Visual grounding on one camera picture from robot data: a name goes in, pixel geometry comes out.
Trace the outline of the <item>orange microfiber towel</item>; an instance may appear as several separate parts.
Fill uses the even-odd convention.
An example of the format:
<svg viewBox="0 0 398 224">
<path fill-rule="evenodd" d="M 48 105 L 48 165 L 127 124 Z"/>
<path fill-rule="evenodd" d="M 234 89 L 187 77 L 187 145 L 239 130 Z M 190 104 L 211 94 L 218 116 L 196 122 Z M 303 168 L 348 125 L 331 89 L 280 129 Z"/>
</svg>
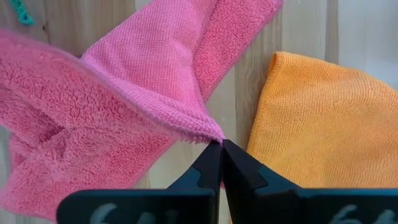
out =
<svg viewBox="0 0 398 224">
<path fill-rule="evenodd" d="M 398 91 L 359 70 L 276 52 L 248 153 L 305 188 L 398 188 Z"/>
</svg>

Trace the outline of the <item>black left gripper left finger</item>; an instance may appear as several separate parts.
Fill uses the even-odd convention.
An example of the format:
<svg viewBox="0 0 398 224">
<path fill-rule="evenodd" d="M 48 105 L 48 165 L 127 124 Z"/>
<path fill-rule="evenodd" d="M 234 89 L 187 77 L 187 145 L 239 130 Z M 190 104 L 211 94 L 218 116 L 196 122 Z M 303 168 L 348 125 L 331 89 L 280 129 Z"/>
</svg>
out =
<svg viewBox="0 0 398 224">
<path fill-rule="evenodd" d="M 58 224 L 218 224 L 222 147 L 210 142 L 166 189 L 82 190 L 62 200 Z"/>
</svg>

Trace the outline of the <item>pink microfiber towel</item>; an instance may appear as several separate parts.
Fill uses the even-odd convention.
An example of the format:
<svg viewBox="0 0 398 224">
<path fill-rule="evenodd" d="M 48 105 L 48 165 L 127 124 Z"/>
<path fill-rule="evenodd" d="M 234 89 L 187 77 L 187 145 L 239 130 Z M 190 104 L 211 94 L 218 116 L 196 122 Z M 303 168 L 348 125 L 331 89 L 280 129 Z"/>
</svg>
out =
<svg viewBox="0 0 398 224">
<path fill-rule="evenodd" d="M 152 0 L 81 58 L 0 30 L 0 208 L 55 220 L 86 189 L 128 189 L 178 139 L 222 141 L 205 106 L 283 0 Z"/>
</svg>

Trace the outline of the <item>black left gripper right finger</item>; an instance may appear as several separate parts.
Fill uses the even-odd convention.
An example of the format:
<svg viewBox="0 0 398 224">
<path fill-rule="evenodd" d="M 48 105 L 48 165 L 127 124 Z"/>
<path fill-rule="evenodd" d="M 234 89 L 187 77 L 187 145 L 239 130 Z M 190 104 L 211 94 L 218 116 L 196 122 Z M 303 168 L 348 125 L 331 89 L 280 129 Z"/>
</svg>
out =
<svg viewBox="0 0 398 224">
<path fill-rule="evenodd" d="M 398 224 L 398 189 L 305 189 L 230 140 L 223 182 L 233 224 Z"/>
</svg>

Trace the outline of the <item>green microfiber towel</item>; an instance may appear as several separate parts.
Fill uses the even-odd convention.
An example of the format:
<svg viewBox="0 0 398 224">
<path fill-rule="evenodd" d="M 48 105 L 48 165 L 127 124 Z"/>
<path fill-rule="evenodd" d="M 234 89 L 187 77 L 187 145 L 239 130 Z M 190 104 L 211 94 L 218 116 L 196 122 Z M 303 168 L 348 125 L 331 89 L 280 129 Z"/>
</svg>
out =
<svg viewBox="0 0 398 224">
<path fill-rule="evenodd" d="M 17 20 L 23 25 L 23 26 L 33 26 L 35 24 L 35 21 L 29 14 L 23 0 L 8 0 L 16 13 Z"/>
</svg>

